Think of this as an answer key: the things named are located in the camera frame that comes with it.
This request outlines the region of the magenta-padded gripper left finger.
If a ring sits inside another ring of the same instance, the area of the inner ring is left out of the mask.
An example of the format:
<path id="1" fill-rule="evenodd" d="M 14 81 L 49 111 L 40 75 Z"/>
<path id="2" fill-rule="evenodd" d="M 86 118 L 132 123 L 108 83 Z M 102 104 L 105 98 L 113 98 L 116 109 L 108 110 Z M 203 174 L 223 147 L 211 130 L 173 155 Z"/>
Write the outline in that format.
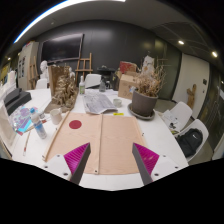
<path id="1" fill-rule="evenodd" d="M 78 185 L 82 178 L 90 153 L 90 144 L 86 143 L 65 155 L 55 155 L 43 165 L 43 169 Z"/>

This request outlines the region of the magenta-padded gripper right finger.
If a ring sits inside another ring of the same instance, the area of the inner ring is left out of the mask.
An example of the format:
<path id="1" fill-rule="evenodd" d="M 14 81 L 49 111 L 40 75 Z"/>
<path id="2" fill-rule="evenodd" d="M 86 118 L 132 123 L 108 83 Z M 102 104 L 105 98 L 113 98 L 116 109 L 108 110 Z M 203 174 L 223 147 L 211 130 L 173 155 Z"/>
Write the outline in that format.
<path id="1" fill-rule="evenodd" d="M 159 155 L 137 143 L 133 144 L 132 153 L 136 160 L 143 185 L 148 185 L 180 169 L 168 156 Z"/>

